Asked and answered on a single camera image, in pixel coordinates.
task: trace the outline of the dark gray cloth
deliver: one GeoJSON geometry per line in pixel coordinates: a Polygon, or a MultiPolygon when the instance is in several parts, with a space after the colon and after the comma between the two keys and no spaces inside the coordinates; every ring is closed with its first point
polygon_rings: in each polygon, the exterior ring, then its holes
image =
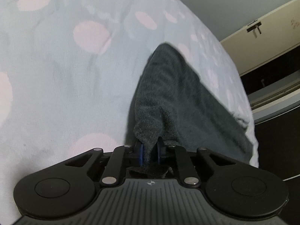
{"type": "Polygon", "coordinates": [[[166,144],[190,152],[207,147],[244,163],[252,156],[245,130],[200,83],[182,55],[166,43],[157,47],[144,69],[135,118],[134,134],[144,144],[144,168],[155,159],[151,153],[159,136],[166,144]]]}

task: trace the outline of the dark floor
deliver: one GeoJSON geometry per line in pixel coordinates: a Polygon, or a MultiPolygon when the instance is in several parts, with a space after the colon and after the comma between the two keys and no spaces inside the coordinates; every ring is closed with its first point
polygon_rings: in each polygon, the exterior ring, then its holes
{"type": "MultiPolygon", "coordinates": [[[[281,179],[300,174],[300,107],[255,126],[259,143],[259,167],[281,179]]],[[[280,217],[290,225],[300,224],[300,177],[285,181],[289,203],[280,217]]]]}
{"type": "Polygon", "coordinates": [[[285,181],[289,189],[289,202],[284,207],[280,214],[280,218],[287,222],[289,225],[300,224],[300,177],[293,178],[285,181]]]}

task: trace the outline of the metal rivet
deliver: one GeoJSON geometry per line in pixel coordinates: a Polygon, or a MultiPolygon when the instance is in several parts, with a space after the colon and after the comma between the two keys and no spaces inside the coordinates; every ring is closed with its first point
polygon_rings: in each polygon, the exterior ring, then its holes
{"type": "Polygon", "coordinates": [[[125,151],[126,153],[131,153],[131,152],[133,152],[133,146],[132,146],[132,145],[124,145],[124,147],[125,147],[124,151],[125,151]]]}
{"type": "Polygon", "coordinates": [[[199,179],[195,177],[188,177],[185,178],[184,182],[188,185],[196,185],[199,182],[199,179]]]}
{"type": "Polygon", "coordinates": [[[105,177],[102,179],[102,183],[106,185],[112,185],[117,181],[115,177],[105,177]]]}

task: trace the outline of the silver screw head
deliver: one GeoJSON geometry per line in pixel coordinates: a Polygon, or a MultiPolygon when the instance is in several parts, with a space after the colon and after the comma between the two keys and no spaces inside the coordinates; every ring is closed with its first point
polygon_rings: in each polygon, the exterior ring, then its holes
{"type": "Polygon", "coordinates": [[[199,179],[195,177],[188,177],[185,178],[184,182],[188,185],[196,185],[197,183],[199,183],[199,179]]]}
{"type": "Polygon", "coordinates": [[[102,183],[106,185],[112,185],[117,181],[115,177],[105,177],[102,179],[102,183]]]}

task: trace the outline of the polka dot fabric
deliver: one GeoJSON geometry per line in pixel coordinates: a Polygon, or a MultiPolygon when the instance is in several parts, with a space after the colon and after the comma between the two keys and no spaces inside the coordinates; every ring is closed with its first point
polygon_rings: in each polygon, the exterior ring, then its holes
{"type": "Polygon", "coordinates": [[[94,147],[133,141],[132,97],[147,60],[173,44],[202,83],[247,128],[238,72],[209,29],[179,0],[0,0],[0,224],[19,218],[25,175],[94,147]]]}

